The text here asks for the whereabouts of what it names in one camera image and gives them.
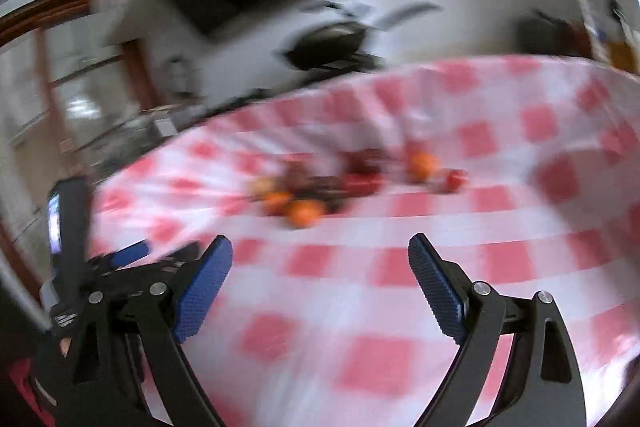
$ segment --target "checkered tablecloth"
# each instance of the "checkered tablecloth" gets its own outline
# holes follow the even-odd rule
[[[424,232],[472,280],[554,295],[593,425],[640,352],[639,101],[635,77],[573,59],[345,76],[214,118],[107,181],[92,250],[149,239],[150,262],[193,239],[231,239],[229,277],[184,344],[229,427],[408,427],[456,352],[408,267],[407,243]],[[386,187],[313,229],[288,229],[245,196],[284,158],[335,174],[340,152],[367,147],[399,160]],[[470,188],[404,184],[402,159],[417,148],[468,170]],[[498,390],[502,340],[473,419]]]

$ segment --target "silver screw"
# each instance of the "silver screw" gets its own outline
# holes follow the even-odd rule
[[[91,304],[97,304],[102,300],[102,297],[102,292],[93,292],[91,295],[89,295],[89,302],[91,302]]]
[[[545,304],[551,304],[554,301],[553,296],[549,292],[538,292],[538,299],[543,301]]]
[[[163,282],[154,282],[149,288],[151,295],[162,295],[164,292],[166,292],[166,284]]]
[[[486,282],[475,282],[474,292],[476,292],[478,295],[489,295],[489,293],[491,293],[491,286],[489,286]]]

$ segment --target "lit screen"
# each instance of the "lit screen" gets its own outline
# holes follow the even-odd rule
[[[49,243],[51,253],[60,253],[60,195],[49,200]]]

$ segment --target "blue textured pad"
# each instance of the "blue textured pad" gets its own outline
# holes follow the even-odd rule
[[[174,337],[180,344],[198,333],[213,299],[225,282],[233,259],[231,241],[223,237],[207,249],[202,259],[200,270],[175,309]]]
[[[466,337],[464,305],[418,235],[409,241],[409,265],[442,333],[461,344]]]
[[[123,248],[111,256],[111,266],[114,268],[122,268],[131,264],[138,259],[142,259],[149,253],[149,245],[146,241],[140,241],[130,247]]]

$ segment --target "pile of fruit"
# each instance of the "pile of fruit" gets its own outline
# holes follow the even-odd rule
[[[371,196],[384,184],[383,170],[388,156],[380,149],[344,154],[346,169],[340,176],[314,176],[300,161],[290,161],[282,176],[256,178],[253,197],[262,202],[268,216],[284,216],[296,229],[312,227],[325,214],[337,214],[348,198]],[[406,172],[411,182],[433,182],[439,191],[456,192],[467,181],[466,172],[441,169],[437,156],[416,153]]]

